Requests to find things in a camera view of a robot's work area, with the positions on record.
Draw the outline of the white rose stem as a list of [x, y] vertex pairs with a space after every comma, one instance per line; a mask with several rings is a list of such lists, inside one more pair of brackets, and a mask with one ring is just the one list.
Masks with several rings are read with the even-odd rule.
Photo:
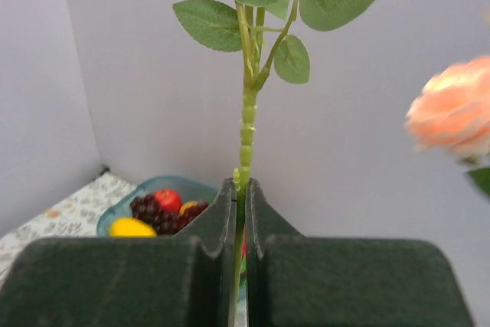
[[243, 58], [240, 154], [233, 173], [237, 196], [234, 277], [239, 280], [257, 96], [271, 74], [291, 84], [309, 81], [309, 53], [290, 28], [295, 21], [302, 21], [315, 31], [333, 31], [356, 19], [376, 0], [233, 1], [233, 5], [226, 5], [216, 0], [184, 0], [172, 9], [196, 42], [215, 51], [238, 51]]

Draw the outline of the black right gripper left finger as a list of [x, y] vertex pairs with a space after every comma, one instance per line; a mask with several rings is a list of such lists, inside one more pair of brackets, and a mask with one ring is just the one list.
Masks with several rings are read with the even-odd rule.
[[15, 258], [3, 326], [232, 326], [235, 188], [169, 237], [50, 237]]

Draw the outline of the peach rose stem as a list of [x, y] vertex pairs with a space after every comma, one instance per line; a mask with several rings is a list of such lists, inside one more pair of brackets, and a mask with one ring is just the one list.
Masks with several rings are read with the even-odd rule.
[[441, 149], [468, 167], [489, 196], [489, 56], [455, 63], [431, 77], [410, 104], [404, 128], [418, 150]]

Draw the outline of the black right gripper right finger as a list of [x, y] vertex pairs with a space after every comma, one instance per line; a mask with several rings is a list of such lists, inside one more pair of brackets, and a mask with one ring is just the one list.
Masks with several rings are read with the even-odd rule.
[[251, 180], [246, 194], [251, 326], [472, 326], [452, 265], [415, 239], [307, 237]]

